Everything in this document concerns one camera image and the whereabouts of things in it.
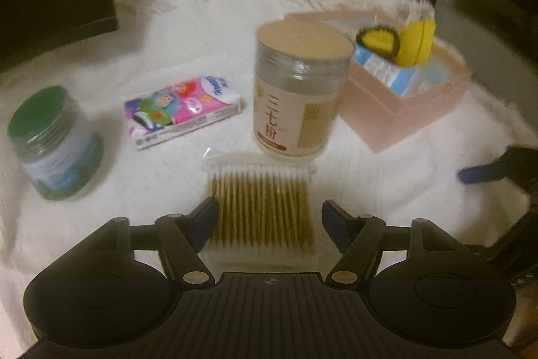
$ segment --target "green lid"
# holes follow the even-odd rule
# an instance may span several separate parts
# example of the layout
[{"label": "green lid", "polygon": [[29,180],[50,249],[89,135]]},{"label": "green lid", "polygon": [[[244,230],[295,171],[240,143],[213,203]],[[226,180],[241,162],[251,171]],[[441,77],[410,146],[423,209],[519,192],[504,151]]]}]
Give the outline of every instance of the green lid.
[{"label": "green lid", "polygon": [[31,139],[47,130],[64,108],[67,97],[65,88],[52,86],[26,99],[9,122],[7,134],[10,139]]}]

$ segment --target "green jar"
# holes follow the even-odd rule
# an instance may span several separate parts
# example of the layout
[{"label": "green jar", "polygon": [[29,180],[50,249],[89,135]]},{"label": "green jar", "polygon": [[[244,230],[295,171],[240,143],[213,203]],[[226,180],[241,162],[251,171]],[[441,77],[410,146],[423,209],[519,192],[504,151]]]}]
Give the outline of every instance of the green jar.
[{"label": "green jar", "polygon": [[62,86],[44,88],[23,102],[7,134],[24,172],[47,200],[81,190],[103,157],[101,137]]}]

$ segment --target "silver screw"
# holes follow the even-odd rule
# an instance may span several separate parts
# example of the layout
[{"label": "silver screw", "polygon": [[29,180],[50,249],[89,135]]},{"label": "silver screw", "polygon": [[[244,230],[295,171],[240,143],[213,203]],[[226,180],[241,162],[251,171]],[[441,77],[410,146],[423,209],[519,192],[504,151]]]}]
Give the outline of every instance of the silver screw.
[{"label": "silver screw", "polygon": [[191,285],[201,285],[209,280],[209,276],[202,271],[190,271],[183,276],[183,280]]},{"label": "silver screw", "polygon": [[344,285],[349,285],[356,282],[359,278],[354,272],[351,271],[336,271],[331,275],[333,281],[337,283],[342,283]]}]

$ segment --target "glass jar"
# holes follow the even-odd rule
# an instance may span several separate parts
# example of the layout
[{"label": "glass jar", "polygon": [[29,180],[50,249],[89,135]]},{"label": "glass jar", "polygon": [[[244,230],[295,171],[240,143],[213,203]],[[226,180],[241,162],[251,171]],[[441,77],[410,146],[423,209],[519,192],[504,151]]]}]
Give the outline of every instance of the glass jar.
[{"label": "glass jar", "polygon": [[287,156],[322,150],[337,114],[354,44],[337,30],[282,20],[258,30],[254,134]]},{"label": "glass jar", "polygon": [[23,102],[7,134],[25,174],[47,200],[81,190],[103,156],[101,137],[62,86],[44,88]]}]

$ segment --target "beige lid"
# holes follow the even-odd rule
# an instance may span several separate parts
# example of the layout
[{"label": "beige lid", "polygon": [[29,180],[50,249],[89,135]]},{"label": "beige lid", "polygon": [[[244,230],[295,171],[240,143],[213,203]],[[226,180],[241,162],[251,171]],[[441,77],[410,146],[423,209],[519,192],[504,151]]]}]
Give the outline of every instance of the beige lid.
[{"label": "beige lid", "polygon": [[258,29],[261,44],[298,59],[348,59],[354,44],[337,30],[323,24],[284,19]]}]

